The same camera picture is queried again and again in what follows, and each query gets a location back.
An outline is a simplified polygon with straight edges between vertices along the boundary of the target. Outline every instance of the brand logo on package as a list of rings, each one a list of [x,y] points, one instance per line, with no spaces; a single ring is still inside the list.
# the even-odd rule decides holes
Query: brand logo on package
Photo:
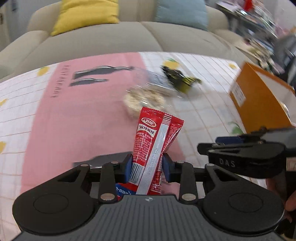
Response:
[[[142,118],[142,121],[151,127],[156,127],[156,123],[149,118]]]

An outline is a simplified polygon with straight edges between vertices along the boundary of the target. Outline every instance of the red object on desk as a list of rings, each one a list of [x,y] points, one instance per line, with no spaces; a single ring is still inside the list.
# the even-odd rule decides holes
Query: red object on desk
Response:
[[[252,0],[246,0],[244,3],[244,10],[246,12],[250,11],[253,8]]]

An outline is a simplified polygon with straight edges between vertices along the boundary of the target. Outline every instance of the metal screw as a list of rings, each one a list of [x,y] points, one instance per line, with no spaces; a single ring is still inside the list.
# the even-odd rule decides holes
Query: metal screw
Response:
[[[101,195],[101,199],[104,200],[104,201],[111,201],[115,198],[114,194],[112,193],[103,193]]]
[[[196,196],[192,193],[186,193],[182,195],[182,199],[185,201],[193,201],[196,199]]]

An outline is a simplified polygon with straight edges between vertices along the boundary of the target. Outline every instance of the gray ribbed panel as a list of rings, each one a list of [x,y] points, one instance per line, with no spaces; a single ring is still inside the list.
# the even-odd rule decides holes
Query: gray ribbed panel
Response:
[[[237,237],[212,227],[192,205],[174,196],[125,195],[116,204],[103,205],[85,226],[60,236],[22,233],[15,241],[280,241],[277,234]]]

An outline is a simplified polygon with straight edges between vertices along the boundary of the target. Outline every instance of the pillow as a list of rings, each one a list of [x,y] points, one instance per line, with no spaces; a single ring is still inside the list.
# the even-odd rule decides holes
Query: pillow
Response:
[[[102,23],[118,23],[118,0],[62,0],[51,36]]]
[[[155,22],[174,23],[207,30],[204,0],[157,0]]]

